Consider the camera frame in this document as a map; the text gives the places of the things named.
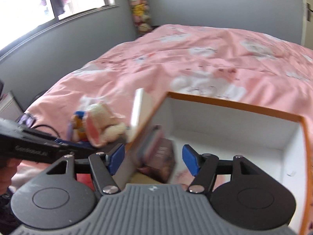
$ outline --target window frame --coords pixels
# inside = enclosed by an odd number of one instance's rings
[[[1,58],[7,53],[9,52],[11,49],[15,48],[16,46],[18,46],[20,43],[22,43],[23,41],[27,40],[28,38],[32,37],[33,35],[55,25],[55,24],[58,24],[62,21],[68,21],[69,19],[73,18],[73,17],[77,17],[78,15],[81,15],[81,14],[85,14],[85,13],[88,13],[88,12],[91,12],[91,11],[98,11],[100,9],[103,9],[103,8],[106,8],[106,7],[110,7],[111,4],[109,3],[109,0],[104,0],[104,6],[101,6],[100,8],[93,8],[93,9],[90,9],[90,10],[86,10],[86,11],[82,11],[82,12],[79,12],[79,13],[76,13],[76,14],[73,14],[71,16],[68,16],[66,18],[63,18],[63,19],[59,19],[58,18],[58,15],[55,14],[55,4],[56,4],[56,1],[55,0],[50,0],[51,2],[51,6],[52,6],[52,11],[53,11],[53,14],[54,14],[54,19],[40,25],[40,26],[37,26],[35,29],[29,31],[28,33],[22,35],[21,37],[17,38],[16,40],[12,41],[11,43],[9,43],[7,46],[5,46],[4,48],[0,49],[0,60]]]

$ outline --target gray ribbed panel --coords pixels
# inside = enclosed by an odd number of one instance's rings
[[[218,216],[203,195],[180,185],[128,184],[116,195],[103,196],[84,221],[58,231],[21,226],[14,235],[295,235],[287,225],[270,231],[248,231]]]

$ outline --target gray wall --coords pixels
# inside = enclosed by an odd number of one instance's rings
[[[240,28],[300,44],[302,0],[149,0],[155,25]]]
[[[4,90],[12,90],[23,108],[39,92],[113,46],[135,39],[127,0],[119,7],[91,13],[57,26],[0,61]]]

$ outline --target bed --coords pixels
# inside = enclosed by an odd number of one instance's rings
[[[66,75],[27,110],[66,138],[85,103],[105,100],[129,124],[136,89],[155,104],[174,91],[304,116],[313,142],[312,80],[313,51],[300,45],[246,30],[164,25]]]

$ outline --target white door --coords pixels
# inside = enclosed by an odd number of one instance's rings
[[[303,31],[301,45],[313,50],[313,0],[303,0]]]

